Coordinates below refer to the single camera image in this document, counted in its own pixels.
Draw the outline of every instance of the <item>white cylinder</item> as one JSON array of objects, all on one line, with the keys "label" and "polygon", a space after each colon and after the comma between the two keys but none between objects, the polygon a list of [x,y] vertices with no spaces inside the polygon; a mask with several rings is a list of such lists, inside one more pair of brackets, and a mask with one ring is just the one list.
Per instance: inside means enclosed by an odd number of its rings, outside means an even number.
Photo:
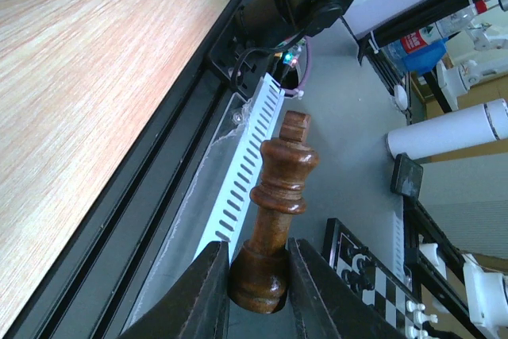
[{"label": "white cylinder", "polygon": [[508,107],[498,99],[390,131],[387,145],[394,158],[416,160],[507,137]]}]

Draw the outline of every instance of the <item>gray floor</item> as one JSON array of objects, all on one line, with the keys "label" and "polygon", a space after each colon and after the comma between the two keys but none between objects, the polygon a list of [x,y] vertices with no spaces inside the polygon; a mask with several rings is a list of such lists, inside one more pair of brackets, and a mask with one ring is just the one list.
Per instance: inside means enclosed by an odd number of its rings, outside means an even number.
[{"label": "gray floor", "polygon": [[[393,160],[384,137],[406,124],[386,87],[364,61],[357,45],[337,22],[312,39],[314,66],[302,100],[285,110],[312,115],[308,143],[321,163],[306,183],[308,209],[294,218],[290,236],[307,239],[321,251],[326,219],[339,218],[394,273],[402,269],[402,199],[389,191]],[[251,205],[239,245],[250,237],[256,206]],[[249,313],[231,304],[230,339],[293,338],[291,306],[272,316]]]}]

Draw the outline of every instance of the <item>wooden tabletop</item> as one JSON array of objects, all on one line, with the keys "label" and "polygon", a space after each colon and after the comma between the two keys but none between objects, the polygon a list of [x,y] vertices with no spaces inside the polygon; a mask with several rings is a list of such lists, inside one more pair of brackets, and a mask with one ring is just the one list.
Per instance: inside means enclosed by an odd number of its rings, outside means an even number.
[{"label": "wooden tabletop", "polygon": [[0,0],[0,337],[229,0]]}]

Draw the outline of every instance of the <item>purple cable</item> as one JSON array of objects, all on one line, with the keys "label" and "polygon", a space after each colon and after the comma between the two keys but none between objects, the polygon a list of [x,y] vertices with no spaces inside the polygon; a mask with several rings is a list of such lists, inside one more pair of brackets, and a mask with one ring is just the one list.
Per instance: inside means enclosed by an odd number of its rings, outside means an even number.
[{"label": "purple cable", "polygon": [[302,81],[298,84],[298,86],[295,89],[285,89],[286,95],[298,95],[300,91],[303,91],[305,88],[305,85],[307,84],[307,81],[309,80],[310,76],[310,69],[312,68],[312,47],[310,46],[310,38],[305,36],[305,42],[306,42],[306,53],[307,53],[307,60],[306,60],[306,66],[305,66],[305,73],[302,77]]}]

